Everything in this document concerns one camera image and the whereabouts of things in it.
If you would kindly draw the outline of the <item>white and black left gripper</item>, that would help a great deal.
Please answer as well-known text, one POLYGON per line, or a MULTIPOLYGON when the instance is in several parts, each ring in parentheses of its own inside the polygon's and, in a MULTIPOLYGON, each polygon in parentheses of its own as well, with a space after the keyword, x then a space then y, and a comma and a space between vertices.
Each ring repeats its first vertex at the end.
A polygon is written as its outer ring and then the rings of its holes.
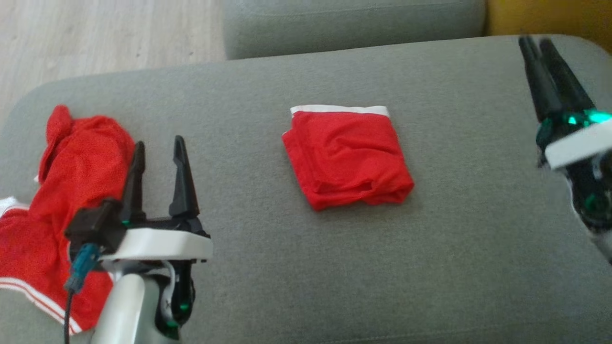
MULTIPOLYGON (((146 220, 142 208, 142 177, 146 148, 135 144, 122 194, 121 220, 146 220)), ((169 207, 172 218, 200 214, 186 142, 175 136, 175 189, 169 207)), ((113 279, 113 288, 98 319, 99 337, 180 337, 195 301, 192 264, 213 255, 213 242, 199 221, 168 229, 129 229, 115 253, 103 255, 101 266, 113 279)))

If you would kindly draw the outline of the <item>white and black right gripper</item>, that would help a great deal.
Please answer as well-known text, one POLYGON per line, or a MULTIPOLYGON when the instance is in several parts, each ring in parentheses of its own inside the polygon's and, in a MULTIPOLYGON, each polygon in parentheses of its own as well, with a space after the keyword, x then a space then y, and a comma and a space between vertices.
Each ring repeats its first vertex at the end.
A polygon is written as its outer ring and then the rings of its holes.
POLYGON ((539 47, 520 36, 527 82, 538 122, 538 168, 561 173, 570 204, 590 231, 611 228, 611 114, 595 104, 549 38, 539 47), (546 119, 562 110, 584 114, 546 119))

